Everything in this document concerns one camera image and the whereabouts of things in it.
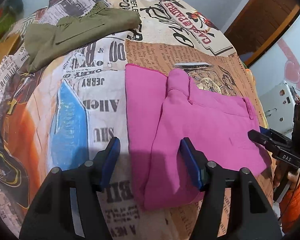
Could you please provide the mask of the pink pants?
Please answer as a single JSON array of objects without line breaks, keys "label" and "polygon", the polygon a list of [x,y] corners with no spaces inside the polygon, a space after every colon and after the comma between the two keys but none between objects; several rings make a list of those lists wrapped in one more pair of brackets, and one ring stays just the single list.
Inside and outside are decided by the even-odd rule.
[{"label": "pink pants", "polygon": [[268,152],[248,138],[259,129],[248,98],[201,90],[181,69],[164,75],[134,64],[126,65],[125,85],[132,191],[142,209],[203,198],[179,153],[185,137],[223,168],[258,176],[270,166]]}]

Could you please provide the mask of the white sewing machine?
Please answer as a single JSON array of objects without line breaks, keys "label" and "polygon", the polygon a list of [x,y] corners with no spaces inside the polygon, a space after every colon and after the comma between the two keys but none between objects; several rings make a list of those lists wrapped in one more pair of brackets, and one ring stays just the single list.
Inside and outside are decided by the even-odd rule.
[{"label": "white sewing machine", "polygon": [[292,138],[294,108],[300,105],[295,88],[283,80],[260,97],[268,127]]}]

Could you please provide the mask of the newspaper print bed sheet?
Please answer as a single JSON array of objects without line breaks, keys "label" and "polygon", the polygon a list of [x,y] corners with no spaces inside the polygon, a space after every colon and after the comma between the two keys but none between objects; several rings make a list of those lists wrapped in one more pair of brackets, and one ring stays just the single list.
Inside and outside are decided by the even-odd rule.
[{"label": "newspaper print bed sheet", "polygon": [[115,239],[188,239],[199,203],[143,211],[131,187],[128,153],[125,66],[128,63],[168,74],[178,62],[207,62],[191,73],[200,89],[250,99],[260,125],[267,121],[251,72],[221,31],[185,0],[50,0],[23,20],[56,24],[83,16],[103,1],[136,11],[140,25],[109,35],[27,74],[24,46],[0,63],[0,222],[18,238],[30,202],[54,166],[79,166],[111,137],[121,154],[110,185],[98,197]]}]

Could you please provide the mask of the brown wooden door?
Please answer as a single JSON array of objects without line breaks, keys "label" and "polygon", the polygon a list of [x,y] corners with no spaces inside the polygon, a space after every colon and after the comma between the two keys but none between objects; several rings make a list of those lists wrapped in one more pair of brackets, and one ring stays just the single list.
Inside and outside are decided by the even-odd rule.
[{"label": "brown wooden door", "polygon": [[225,36],[250,67],[300,15],[297,0],[249,0]]}]

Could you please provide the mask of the olive green folded pants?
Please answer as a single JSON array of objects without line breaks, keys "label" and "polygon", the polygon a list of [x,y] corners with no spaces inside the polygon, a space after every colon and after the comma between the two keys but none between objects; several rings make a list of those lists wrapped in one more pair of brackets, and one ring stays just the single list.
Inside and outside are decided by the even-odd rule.
[{"label": "olive green folded pants", "polygon": [[137,12],[111,8],[97,2],[84,16],[66,16],[56,25],[30,24],[24,44],[29,54],[28,73],[35,73],[54,59],[110,34],[135,29],[141,23]]}]

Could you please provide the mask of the grey plush toy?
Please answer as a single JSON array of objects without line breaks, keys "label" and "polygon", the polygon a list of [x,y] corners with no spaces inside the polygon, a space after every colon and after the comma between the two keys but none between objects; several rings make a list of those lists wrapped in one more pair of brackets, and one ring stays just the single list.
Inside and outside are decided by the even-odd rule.
[{"label": "grey plush toy", "polygon": [[23,0],[7,0],[7,6],[15,15],[22,15],[24,12]]}]

